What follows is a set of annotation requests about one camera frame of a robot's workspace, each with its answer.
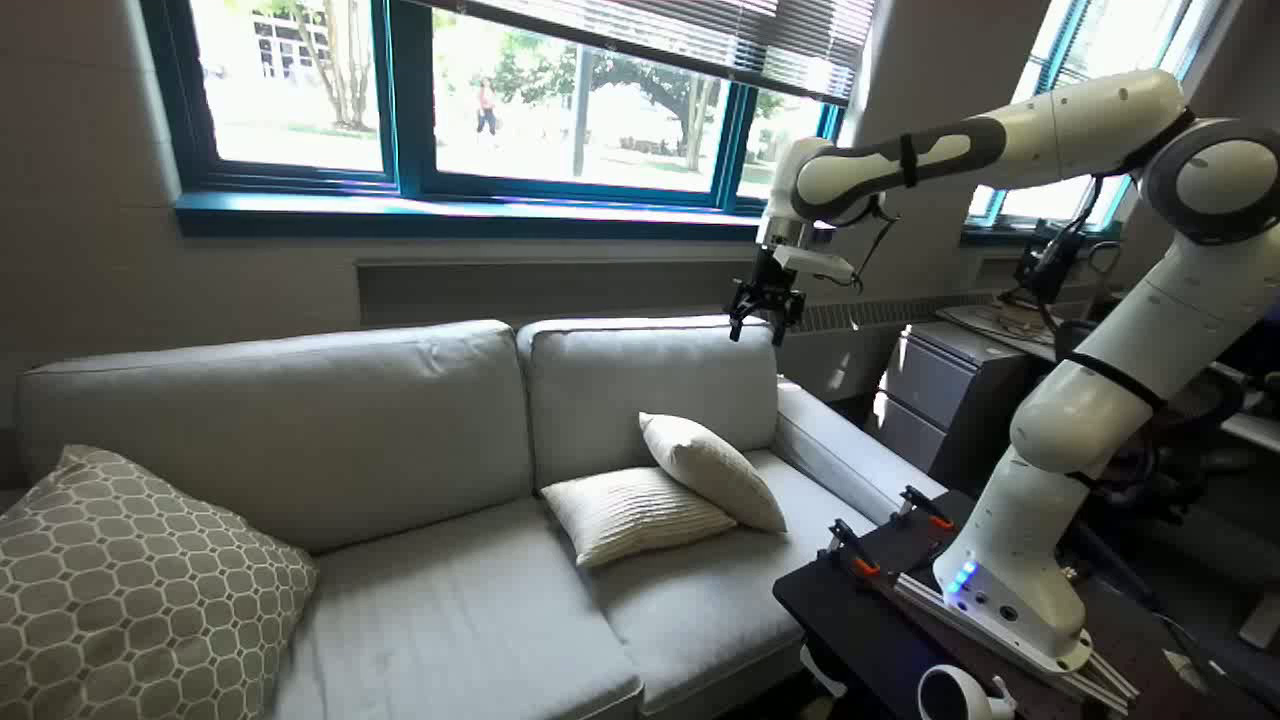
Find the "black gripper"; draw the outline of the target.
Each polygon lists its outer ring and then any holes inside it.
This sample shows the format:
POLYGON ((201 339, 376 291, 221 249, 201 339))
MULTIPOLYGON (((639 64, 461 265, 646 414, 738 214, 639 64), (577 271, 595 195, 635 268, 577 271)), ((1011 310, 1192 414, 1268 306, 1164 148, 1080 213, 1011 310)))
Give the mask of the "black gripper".
MULTIPOLYGON (((797 301, 797 271, 786 268, 772 253, 761 253, 749 274, 749 304, 755 310, 772 310, 772 342, 786 342, 786 337, 805 314, 805 304, 794 304, 794 301, 797 301)), ((741 339, 744 314, 749 314, 744 304, 727 304, 727 339, 741 339)))

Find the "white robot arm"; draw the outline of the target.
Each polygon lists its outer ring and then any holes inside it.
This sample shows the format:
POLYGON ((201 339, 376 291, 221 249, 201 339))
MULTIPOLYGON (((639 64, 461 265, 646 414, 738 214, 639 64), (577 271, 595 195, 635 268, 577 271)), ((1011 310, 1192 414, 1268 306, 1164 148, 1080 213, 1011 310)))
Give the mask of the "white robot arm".
POLYGON ((843 278, 848 258, 805 242, 856 203, 935 176, 994 188, 1063 176, 1146 180, 1171 228, 1147 274, 1019 398, 968 523, 934 559, 944 606, 980 634, 1052 670, 1089 661, 1085 600, 1055 544, 1156 407, 1241 339, 1280 291, 1280 136, 1260 123, 1206 120, 1181 81, 1156 66, 1062 85, 958 123, 888 142, 797 139, 763 203, 761 265, 738 284, 738 314, 788 328, 805 271, 843 278))

